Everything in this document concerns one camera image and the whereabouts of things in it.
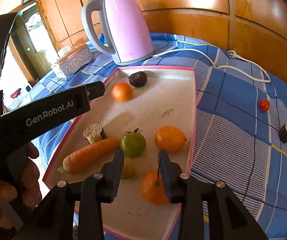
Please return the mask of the person left hand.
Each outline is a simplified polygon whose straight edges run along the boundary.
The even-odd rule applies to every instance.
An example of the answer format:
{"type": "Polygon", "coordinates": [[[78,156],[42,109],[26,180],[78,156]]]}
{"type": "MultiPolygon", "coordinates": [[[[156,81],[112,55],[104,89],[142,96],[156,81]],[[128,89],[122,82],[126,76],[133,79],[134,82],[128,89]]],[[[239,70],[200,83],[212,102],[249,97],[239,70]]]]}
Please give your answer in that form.
{"type": "MultiPolygon", "coordinates": [[[[32,142],[27,144],[27,156],[25,168],[21,176],[21,182],[26,188],[22,193],[22,201],[28,207],[36,207],[41,202],[42,195],[38,182],[40,173],[37,165],[32,161],[39,157],[39,151],[32,142]]],[[[16,197],[16,189],[9,183],[0,180],[0,202],[11,201],[16,197]]],[[[11,229],[13,227],[1,210],[0,227],[3,229],[11,229]]]]}

